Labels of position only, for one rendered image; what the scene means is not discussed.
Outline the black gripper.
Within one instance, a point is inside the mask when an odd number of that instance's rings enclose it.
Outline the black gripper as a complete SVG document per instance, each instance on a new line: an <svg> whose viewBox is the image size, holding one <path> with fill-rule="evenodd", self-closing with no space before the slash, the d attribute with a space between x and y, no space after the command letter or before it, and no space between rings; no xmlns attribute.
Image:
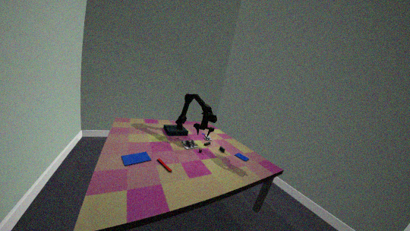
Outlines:
<svg viewBox="0 0 410 231"><path fill-rule="evenodd" d="M205 120L202 119L202 122L203 122L203 123L206 122L207 125L208 125L208 121L205 121ZM200 128L200 124L196 123L196 124L194 124L194 127L197 129L197 135L198 135L198 133L199 133L199 128ZM207 128L207 129L209 129L208 134L207 134L207 137L208 137L208 135L210 134L210 132L214 131L214 128L213 128L213 127L209 127L209 128Z"/></svg>

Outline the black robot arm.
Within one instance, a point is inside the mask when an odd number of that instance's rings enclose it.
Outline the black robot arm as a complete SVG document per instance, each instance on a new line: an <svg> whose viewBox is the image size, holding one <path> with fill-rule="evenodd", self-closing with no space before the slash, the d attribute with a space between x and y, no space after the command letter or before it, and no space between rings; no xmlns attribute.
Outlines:
<svg viewBox="0 0 410 231"><path fill-rule="evenodd" d="M183 130L182 125L186 122L186 119L187 119L186 113L188 111L189 104L193 99L195 99L202 107L203 112L201 114L203 114L203 120L216 123L217 117L216 115L213 114L212 108L209 105L205 104L205 102L199 97L198 94L187 93L185 94L185 97L184 97L185 103L184 103L184 107L181 112L181 115L175 121L175 123L177 124L177 127L176 127L177 130ZM207 128L208 128L207 123L201 122L200 129L205 130Z"/></svg>

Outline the red flat bar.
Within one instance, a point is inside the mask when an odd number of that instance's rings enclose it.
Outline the red flat bar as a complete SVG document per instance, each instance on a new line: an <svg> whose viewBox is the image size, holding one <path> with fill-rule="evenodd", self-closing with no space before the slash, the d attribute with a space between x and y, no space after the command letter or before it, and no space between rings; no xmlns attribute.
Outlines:
<svg viewBox="0 0 410 231"><path fill-rule="evenodd" d="M157 161L158 161L164 168L166 168L169 172L171 172L170 168L169 168L163 161L161 161L160 158L157 159Z"/></svg>

